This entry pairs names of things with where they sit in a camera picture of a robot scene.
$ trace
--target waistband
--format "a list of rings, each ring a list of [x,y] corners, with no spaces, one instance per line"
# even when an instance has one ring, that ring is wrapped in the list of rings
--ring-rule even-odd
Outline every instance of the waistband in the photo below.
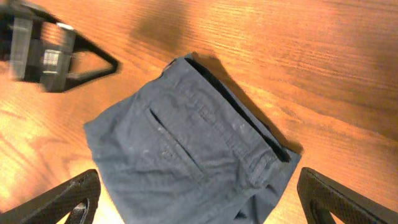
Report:
[[[252,185],[261,185],[272,175],[275,168],[278,169],[281,166],[280,164],[282,161],[280,161],[279,156],[277,156],[274,151],[280,150],[283,153],[284,150],[280,145],[276,144],[274,145],[278,147],[277,149],[271,148],[266,140],[262,138],[264,135],[259,130],[259,127],[253,124],[250,118],[244,119],[242,113],[240,113],[242,111],[237,111],[240,110],[239,108],[236,109],[236,107],[233,107],[234,109],[226,110],[224,113],[234,114],[232,117],[234,118],[233,124],[235,126],[250,127],[244,134],[234,131],[233,128],[226,127],[226,125],[229,125],[232,121],[223,122],[217,119],[216,114],[218,109],[225,106],[224,104],[227,103],[235,104],[238,99],[226,99],[225,96],[220,93],[220,89],[225,88],[230,92],[228,88],[212,74],[204,77],[197,69],[206,68],[194,68],[193,66],[195,65],[189,63],[189,60],[192,60],[190,55],[176,58],[166,67],[161,78],[167,80],[172,88],[186,96],[196,105],[202,118],[210,123],[222,135],[227,146],[233,150],[236,157],[241,161],[243,169],[249,177],[248,181]],[[213,101],[210,102],[211,105],[209,105],[208,102],[209,98],[203,100],[202,96],[198,96],[198,91],[211,95],[210,98],[213,99]]]

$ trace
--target black plastic object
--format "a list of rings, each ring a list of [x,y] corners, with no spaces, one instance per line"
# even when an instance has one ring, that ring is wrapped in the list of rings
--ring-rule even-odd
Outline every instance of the black plastic object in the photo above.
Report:
[[[0,7],[0,19],[0,26],[4,27],[0,54],[2,58],[10,58],[10,74],[17,80],[40,82],[46,91],[60,92],[118,69],[119,62],[114,57],[40,6],[9,1]],[[41,39],[44,22],[56,24],[63,30],[61,45]],[[93,52],[111,66],[79,75],[69,73],[72,55],[82,51]]]
[[[90,169],[1,214],[0,223],[57,223],[69,212],[65,223],[92,223],[100,193],[98,173]]]
[[[297,185],[308,223],[398,223],[398,213],[348,189],[317,171],[304,167]]]

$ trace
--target navy chino pants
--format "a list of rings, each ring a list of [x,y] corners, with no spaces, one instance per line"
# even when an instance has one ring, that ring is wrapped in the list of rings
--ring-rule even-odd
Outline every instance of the navy chino pants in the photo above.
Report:
[[[190,55],[85,131],[125,223],[262,223],[300,160]]]

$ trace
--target wood grain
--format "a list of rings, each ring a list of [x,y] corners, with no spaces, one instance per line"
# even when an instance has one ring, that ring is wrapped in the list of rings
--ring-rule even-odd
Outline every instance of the wood grain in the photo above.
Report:
[[[9,80],[0,64],[0,211],[96,168],[83,124],[195,51],[283,143],[303,150],[266,223],[306,223],[296,191],[303,166],[398,212],[396,1],[34,2],[123,64],[56,94]],[[104,186],[95,223],[122,223]]]

